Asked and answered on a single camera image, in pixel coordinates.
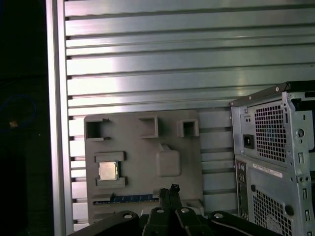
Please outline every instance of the metal frame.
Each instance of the metal frame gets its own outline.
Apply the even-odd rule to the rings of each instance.
[[[55,235],[73,232],[69,158],[64,1],[47,0],[49,106]]]
[[[254,158],[250,158],[244,155],[236,155],[236,162],[242,161],[246,163],[247,168],[247,190],[248,190],[248,202],[249,202],[249,221],[254,223],[254,210],[253,210],[253,195],[252,185],[255,185],[255,189],[262,191],[268,197],[276,200],[283,206],[284,214],[292,222],[292,235],[308,236],[308,232],[314,230],[314,215],[312,210],[312,201],[309,199],[307,203],[303,200],[302,189],[307,189],[308,195],[311,194],[311,181],[300,181],[295,175],[288,172],[288,169],[282,168],[265,161],[260,161]],[[282,177],[277,177],[272,174],[263,172],[261,170],[253,168],[253,164],[268,168],[282,174]],[[296,210],[296,206],[300,203],[299,210]],[[292,206],[294,209],[294,215],[289,216],[285,213],[285,206]],[[309,210],[311,220],[305,221],[305,211]]]
[[[245,106],[244,103],[241,106],[234,106],[235,102],[231,102],[231,104],[233,104],[231,112],[235,154],[248,155],[275,165],[286,167],[293,174],[309,174],[310,158],[309,153],[305,153],[305,150],[312,150],[315,145],[314,132],[310,129],[310,127],[313,127],[313,114],[311,111],[295,111],[295,107],[291,102],[292,99],[301,99],[302,101],[315,100],[314,98],[306,98],[303,92],[282,92],[253,102],[249,99],[247,106]],[[256,153],[256,139],[254,149],[244,148],[243,134],[256,134],[254,125],[254,114],[256,109],[259,109],[260,107],[274,106],[275,104],[280,105],[281,109],[285,110],[284,114],[287,114],[288,119],[288,123],[284,122],[287,134],[287,143],[285,146],[287,159],[285,163],[260,157]],[[249,125],[244,124],[243,121],[247,116],[252,119],[252,122]],[[296,132],[299,129],[302,129],[305,132],[302,138],[297,136]],[[300,152],[305,153],[305,162],[303,164],[297,162],[298,158],[296,157]]]

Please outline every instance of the screw hole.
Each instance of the screw hole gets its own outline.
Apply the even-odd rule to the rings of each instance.
[[[297,136],[298,136],[299,138],[302,138],[305,133],[304,133],[304,130],[303,130],[303,129],[298,129],[298,130],[296,131],[296,134],[297,134]]]
[[[285,212],[289,215],[289,216],[293,216],[294,215],[294,210],[293,207],[290,205],[286,205],[284,207]]]

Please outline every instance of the computer case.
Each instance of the computer case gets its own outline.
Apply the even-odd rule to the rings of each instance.
[[[315,236],[315,81],[230,105],[239,216],[284,236]]]

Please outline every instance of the mesh panel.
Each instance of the mesh panel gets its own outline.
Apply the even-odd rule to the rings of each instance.
[[[258,155],[285,162],[286,134],[280,106],[257,109],[255,127]]]
[[[291,221],[284,216],[281,204],[258,190],[253,196],[253,203],[255,224],[284,236],[292,236]]]

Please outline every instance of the white label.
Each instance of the white label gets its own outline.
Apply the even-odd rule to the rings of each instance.
[[[283,178],[283,174],[280,173],[280,172],[278,172],[278,171],[273,171],[273,170],[271,170],[271,169],[268,169],[268,168],[266,168],[266,167],[259,166],[259,165],[256,165],[256,164],[253,164],[252,166],[253,166],[255,169],[258,169],[258,170],[260,170],[260,171],[266,172],[266,173],[271,174],[271,175],[273,175],[273,176],[277,176],[277,177],[279,177],[279,178]]]

